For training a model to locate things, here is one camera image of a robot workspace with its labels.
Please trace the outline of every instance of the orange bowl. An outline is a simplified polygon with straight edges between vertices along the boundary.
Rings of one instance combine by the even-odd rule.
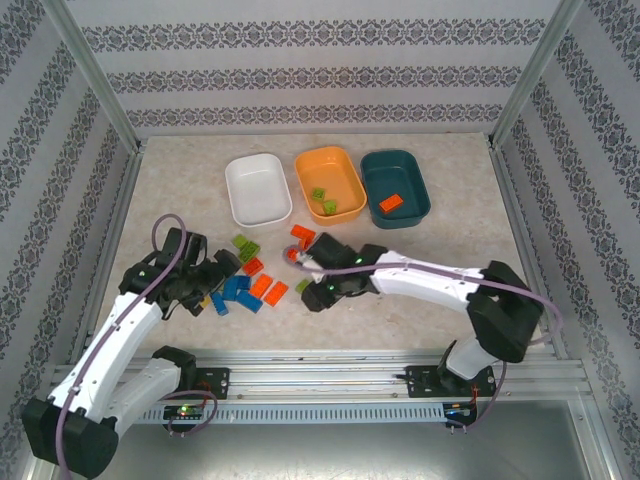
[[[323,227],[354,220],[367,204],[367,194],[349,154],[340,147],[324,147],[301,153],[296,174],[313,221]],[[314,188],[325,191],[324,201],[336,202],[336,213],[327,215],[322,202],[311,198]]]

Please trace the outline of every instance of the decorative border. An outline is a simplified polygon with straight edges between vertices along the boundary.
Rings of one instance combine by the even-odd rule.
[[[616,114],[613,102],[589,65],[573,34],[562,39],[555,53],[560,68],[573,87],[582,111],[591,123],[591,129],[609,155],[609,163],[624,185],[624,193],[632,200],[631,207],[640,220],[640,163],[638,147],[627,135],[627,127]]]
[[[293,88],[513,87],[520,67],[321,67],[111,73],[116,93]]]
[[[589,9],[598,17],[598,22],[609,34],[609,39],[620,52],[622,60],[640,82],[640,14],[629,0],[589,0]]]
[[[12,459],[15,458],[19,451],[22,438],[23,428],[20,422],[20,413],[33,395],[40,388],[42,375],[45,373],[45,366],[51,355],[58,326],[64,317],[66,301],[73,287],[73,279],[76,275],[80,264],[82,252],[87,244],[89,231],[93,217],[98,208],[100,196],[105,186],[106,179],[109,175],[109,169],[113,164],[113,156],[120,140],[113,126],[110,126],[105,139],[100,148],[100,153],[96,159],[96,164],[91,173],[91,178],[87,183],[87,188],[82,198],[82,204],[76,215],[73,230],[70,233],[69,241],[62,255],[62,261],[55,275],[54,284],[51,287],[51,294],[47,298],[46,307],[42,312],[42,318],[38,324],[38,332],[33,338],[31,349],[29,350],[29,359],[24,364],[24,372],[20,377],[19,390],[15,393],[12,405],[9,407],[9,419],[2,427],[2,441],[0,442],[0,478],[13,478],[12,468],[14,466]],[[116,199],[111,206],[111,219]]]
[[[14,136],[7,142],[0,158],[0,223],[11,206],[11,199],[22,183],[22,175],[33,160],[35,147],[40,144],[44,129],[51,121],[53,111],[67,87],[76,68],[73,56],[64,42],[56,50],[47,65],[47,70],[38,82],[38,87],[29,99],[29,107],[18,120]]]
[[[44,8],[38,0],[16,0],[2,14],[0,21],[0,85],[22,55],[40,22]]]
[[[94,52],[353,45],[533,45],[543,19],[394,19],[120,25],[82,29]]]
[[[566,232],[564,222],[558,212],[551,189],[546,183],[546,178],[540,166],[540,159],[536,152],[533,142],[527,128],[519,117],[512,129],[512,135],[518,148],[520,158],[529,177],[531,188],[534,191],[540,214],[547,227],[547,234],[551,239],[555,250],[555,257],[558,266],[562,270],[562,278],[565,282],[567,292],[577,320],[582,327],[585,338],[585,345],[591,354],[592,361],[595,364],[598,379],[602,382],[602,391],[606,394],[607,405],[612,412],[612,419],[618,425],[618,436],[625,445],[625,453],[630,457],[630,465],[634,475],[640,477],[640,447],[637,439],[640,438],[640,426],[638,426],[638,416],[632,411],[633,401],[625,389],[625,383],[620,379],[622,374],[619,365],[615,361],[614,346],[609,342],[607,336],[603,333],[604,327],[600,320],[600,315],[596,310],[589,287],[585,282],[584,275],[581,272],[580,264],[576,260],[569,235]],[[520,204],[520,210],[525,218],[527,231],[531,243],[535,245],[533,235],[526,221],[525,210],[515,187],[515,182],[509,162],[505,162],[507,171],[514,185],[516,197]],[[536,259],[540,266],[543,281],[547,290],[549,286],[547,278],[542,269],[540,257]]]
[[[87,143],[87,137],[98,115],[100,102],[89,91],[84,95],[80,108],[62,144],[56,163],[51,171],[38,207],[29,224],[24,243],[18,249],[0,298],[0,360],[11,343],[11,332],[22,314],[22,307],[31,290],[35,271],[40,265],[41,255],[49,241],[62,202],[71,183],[73,172]]]
[[[578,210],[582,213],[594,251],[600,257],[604,275],[610,283],[611,291],[616,295],[622,318],[627,322],[629,335],[636,339],[635,347],[640,349],[640,287],[634,283],[635,276],[630,273],[632,269],[623,257],[622,248],[618,246],[618,239],[612,232],[607,213],[598,200],[596,189],[591,186],[591,179],[573,145],[562,115],[543,81],[531,93],[531,101],[542,120],[553,151],[558,156],[558,164],[565,174]]]
[[[308,123],[493,122],[502,105],[319,105],[128,110],[134,127]]]

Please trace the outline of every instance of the table surface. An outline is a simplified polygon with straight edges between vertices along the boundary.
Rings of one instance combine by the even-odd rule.
[[[315,225],[296,178],[294,160],[306,150],[327,145],[344,148],[358,173],[366,153],[389,148],[411,152],[431,199],[430,213],[418,226],[400,230],[375,227],[368,208],[350,223]],[[224,169],[235,158],[265,152],[282,162],[293,213],[276,231],[242,231],[231,216]],[[125,270],[151,251],[151,227],[167,212],[180,215],[189,230],[206,235],[210,255],[219,248],[235,251],[231,239],[245,234],[261,246],[263,273],[290,289],[275,308],[265,304],[257,314],[232,302],[229,315],[224,317],[218,316],[213,306],[195,318],[177,308],[169,321],[153,329],[143,348],[441,349],[472,332],[466,314],[397,295],[367,294],[342,299],[321,313],[307,311],[294,290],[305,275],[280,258],[283,248],[296,240],[289,233],[296,223],[316,232],[330,232],[356,250],[364,243],[375,243],[416,259],[460,267],[482,268],[495,259],[522,275],[481,134],[153,137],[142,160],[99,324],[108,316]],[[170,223],[159,229],[160,244]]]

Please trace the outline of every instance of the plastic container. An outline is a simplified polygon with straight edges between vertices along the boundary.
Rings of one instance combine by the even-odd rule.
[[[350,222],[367,204],[367,194],[351,163],[340,147],[324,147],[304,152],[296,158],[296,173],[313,221],[323,227]],[[325,201],[336,202],[336,213],[326,215],[323,202],[311,199],[314,188],[325,190]]]
[[[276,226],[293,209],[282,164],[275,155],[261,153],[237,158],[224,171],[231,213],[245,228]]]
[[[385,150],[369,153],[360,162],[360,169],[369,196],[371,220],[377,227],[414,227],[431,210],[420,167],[409,152]],[[400,195],[404,203],[385,215],[379,204],[394,193]]]

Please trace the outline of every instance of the blue block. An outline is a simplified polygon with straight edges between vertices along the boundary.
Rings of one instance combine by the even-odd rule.
[[[249,290],[251,288],[251,277],[246,275],[236,275],[238,279],[238,290]]]
[[[237,291],[238,277],[231,277],[224,284],[224,288],[222,289],[222,298],[224,300],[235,300]]]
[[[213,306],[216,307],[216,312],[218,312],[218,315],[223,317],[227,313],[229,313],[229,309],[224,304],[224,300],[222,299],[222,295],[220,295],[220,292],[212,293],[211,300],[213,301]]]
[[[238,302],[243,307],[248,308],[253,313],[258,313],[260,307],[262,307],[262,300],[254,297],[246,290],[240,290],[238,292],[238,296],[236,297],[236,302]]]

